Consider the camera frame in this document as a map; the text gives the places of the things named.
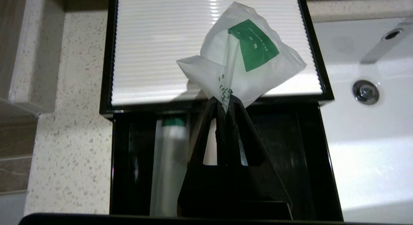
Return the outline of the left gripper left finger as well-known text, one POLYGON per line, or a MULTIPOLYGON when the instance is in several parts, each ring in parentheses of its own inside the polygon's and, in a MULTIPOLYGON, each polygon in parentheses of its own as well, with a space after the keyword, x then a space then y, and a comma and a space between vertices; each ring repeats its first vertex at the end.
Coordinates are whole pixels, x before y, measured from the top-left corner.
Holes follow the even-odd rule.
POLYGON ((230 141, 226 113, 216 99, 208 100, 198 137, 192 151, 183 185, 177 200, 180 215, 192 218, 224 219, 228 217, 230 141), (203 163, 212 120, 216 120, 217 164, 203 163))

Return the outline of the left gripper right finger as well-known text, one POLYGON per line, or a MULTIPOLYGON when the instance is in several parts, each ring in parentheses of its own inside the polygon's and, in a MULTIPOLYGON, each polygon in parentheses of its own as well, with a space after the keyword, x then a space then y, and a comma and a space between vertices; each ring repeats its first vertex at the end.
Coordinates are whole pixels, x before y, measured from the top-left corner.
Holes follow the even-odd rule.
POLYGON ((291 199, 241 100, 230 97, 226 132, 230 200, 243 219, 291 220, 291 199))

